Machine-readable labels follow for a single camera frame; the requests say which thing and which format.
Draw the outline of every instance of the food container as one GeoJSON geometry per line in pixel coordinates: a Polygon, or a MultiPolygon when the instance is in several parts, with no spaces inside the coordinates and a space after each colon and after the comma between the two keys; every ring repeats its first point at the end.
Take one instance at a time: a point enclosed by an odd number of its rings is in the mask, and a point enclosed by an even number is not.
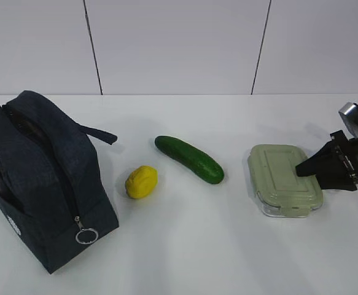
{"type": "Polygon", "coordinates": [[[295,167],[307,159],[296,146],[261,144],[248,158],[255,199],[267,216],[303,218],[323,204],[315,176],[298,177],[295,167]]]}

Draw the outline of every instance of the yellow lemon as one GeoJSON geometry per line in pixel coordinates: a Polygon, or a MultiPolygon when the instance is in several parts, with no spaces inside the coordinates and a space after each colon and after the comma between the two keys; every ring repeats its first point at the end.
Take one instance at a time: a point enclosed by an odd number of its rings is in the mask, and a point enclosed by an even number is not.
{"type": "Polygon", "coordinates": [[[125,189],[131,198],[141,199],[153,191],[157,182],[156,169],[150,166],[140,166],[125,181],[125,189]]]}

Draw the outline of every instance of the bag handle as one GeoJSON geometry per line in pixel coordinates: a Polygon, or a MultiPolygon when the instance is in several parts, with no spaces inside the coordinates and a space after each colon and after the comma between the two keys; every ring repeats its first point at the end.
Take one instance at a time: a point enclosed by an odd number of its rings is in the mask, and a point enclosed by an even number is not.
{"type": "Polygon", "coordinates": [[[104,141],[107,144],[113,144],[114,142],[117,141],[117,136],[113,135],[109,132],[105,132],[99,129],[95,129],[95,128],[90,128],[90,127],[86,127],[83,125],[78,124],[78,128],[81,132],[86,133],[92,137],[95,137],[101,141],[104,141]]]}

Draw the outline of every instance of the cucumber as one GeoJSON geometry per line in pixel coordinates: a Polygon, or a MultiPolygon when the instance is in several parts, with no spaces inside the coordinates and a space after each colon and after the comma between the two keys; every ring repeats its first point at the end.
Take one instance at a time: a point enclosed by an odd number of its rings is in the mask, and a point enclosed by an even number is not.
{"type": "Polygon", "coordinates": [[[154,143],[160,151],[191,169],[206,182],[218,184],[224,179],[221,166],[212,157],[192,145],[171,136],[158,136],[154,143]]]}

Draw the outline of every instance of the zipper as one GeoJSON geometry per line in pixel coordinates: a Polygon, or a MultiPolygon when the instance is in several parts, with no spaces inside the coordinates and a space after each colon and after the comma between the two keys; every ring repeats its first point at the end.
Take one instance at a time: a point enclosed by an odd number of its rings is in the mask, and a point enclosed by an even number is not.
{"type": "Polygon", "coordinates": [[[2,106],[2,109],[11,121],[12,125],[14,125],[14,127],[23,136],[29,138],[32,142],[38,145],[40,150],[45,154],[55,171],[57,179],[59,180],[68,210],[72,216],[72,220],[74,220],[79,226],[79,229],[82,229],[83,225],[80,222],[79,208],[76,203],[74,188],[72,187],[72,184],[63,167],[57,161],[53,146],[48,136],[34,121],[30,120],[16,109],[8,105],[2,106]]]}

